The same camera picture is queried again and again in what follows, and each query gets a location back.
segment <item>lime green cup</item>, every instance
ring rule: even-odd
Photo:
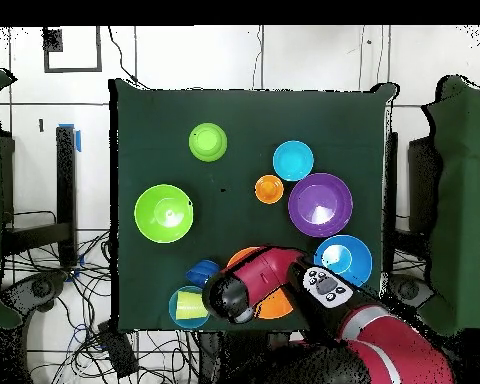
[[[204,162],[213,162],[226,153],[228,139],[221,127],[207,122],[192,130],[188,145],[196,158]]]
[[[201,293],[178,292],[176,319],[205,318],[208,311],[204,307]]]
[[[192,202],[178,187],[160,184],[140,195],[133,213],[139,231],[155,243],[179,240],[192,226]]]

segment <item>dark green tabletop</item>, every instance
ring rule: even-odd
[[[294,183],[283,198],[262,204],[256,180],[274,174],[272,155],[287,140],[312,149],[312,172],[343,179],[354,210],[341,232],[363,240],[373,256],[366,284],[378,290],[385,106],[396,87],[373,93],[317,91],[147,91],[116,80],[119,144],[119,327],[177,329],[168,313],[170,296],[189,285],[186,271],[201,259],[225,266],[238,250],[264,243],[314,252],[323,241],[299,232],[288,216]],[[190,152],[188,137],[198,124],[212,122],[227,134],[228,149],[205,163]],[[156,244],[140,234],[135,202],[147,188],[172,184],[194,204],[194,223],[180,240]],[[276,320],[252,320],[233,327],[211,317],[203,330],[297,330],[306,325],[297,311]]]

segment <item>lime green bowl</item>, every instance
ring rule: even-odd
[[[196,158],[204,162],[213,162],[226,153],[228,139],[221,127],[207,122],[192,130],[188,145]]]
[[[144,237],[155,243],[171,243],[190,230],[194,209],[183,190],[160,184],[140,195],[133,215]]]

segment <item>floor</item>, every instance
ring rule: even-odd
[[[445,75],[462,74],[480,85],[480,27],[260,27],[112,27],[110,31],[100,27],[102,71],[64,73],[44,72],[41,28],[0,28],[0,68],[11,70],[17,78],[10,89],[0,92],[1,125],[12,131],[16,140],[16,212],[56,210],[55,128],[72,123],[81,131],[81,151],[76,153],[78,240],[92,240],[109,228],[107,79],[127,79],[126,72],[157,89],[248,90],[263,84],[265,89],[367,91],[377,82],[391,81],[400,86],[392,125],[399,133],[397,225],[405,229],[409,214],[406,148],[409,141],[429,133],[420,106],[433,102],[437,82]],[[62,34],[63,52],[49,53],[50,68],[97,66],[96,27],[62,27]],[[50,219],[49,214],[20,215],[16,226],[49,223]],[[88,244],[81,246],[83,252]],[[38,263],[48,259],[45,265],[49,266],[50,257],[49,251],[33,251]],[[11,260],[15,262],[5,271],[5,285],[29,272],[26,258]],[[87,284],[100,275],[97,267],[107,266],[100,243],[84,260],[94,268],[80,276]],[[21,261],[27,263],[23,268]],[[92,297],[98,323],[110,316],[110,297],[105,296],[109,290],[104,280],[95,288],[101,295]],[[72,283],[67,283],[61,299],[71,321],[83,323],[82,300]],[[77,340],[73,336],[60,301],[51,311],[35,314],[28,339],[28,364],[36,384],[52,382],[58,364],[78,347],[78,334]],[[179,352],[172,354],[178,347],[176,336],[173,332],[145,331],[130,335],[144,368],[182,368],[174,380],[186,384],[188,366],[182,367],[185,364]],[[157,349],[155,344],[164,346]],[[110,368],[99,350],[95,356],[104,363],[104,369]],[[89,361],[88,367],[87,374],[96,374],[95,364]],[[162,380],[160,375],[146,373],[139,382],[141,375],[131,381],[118,381],[115,374],[105,379],[107,384],[157,384]],[[195,376],[191,377],[191,384],[196,384]],[[105,382],[100,377],[74,377],[68,369],[55,384]]]

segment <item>power strip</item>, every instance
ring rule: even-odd
[[[117,378],[127,377],[139,370],[139,361],[135,358],[132,345],[126,333],[110,328],[110,321],[98,325],[98,337],[103,350],[109,353],[110,363],[117,372]]]

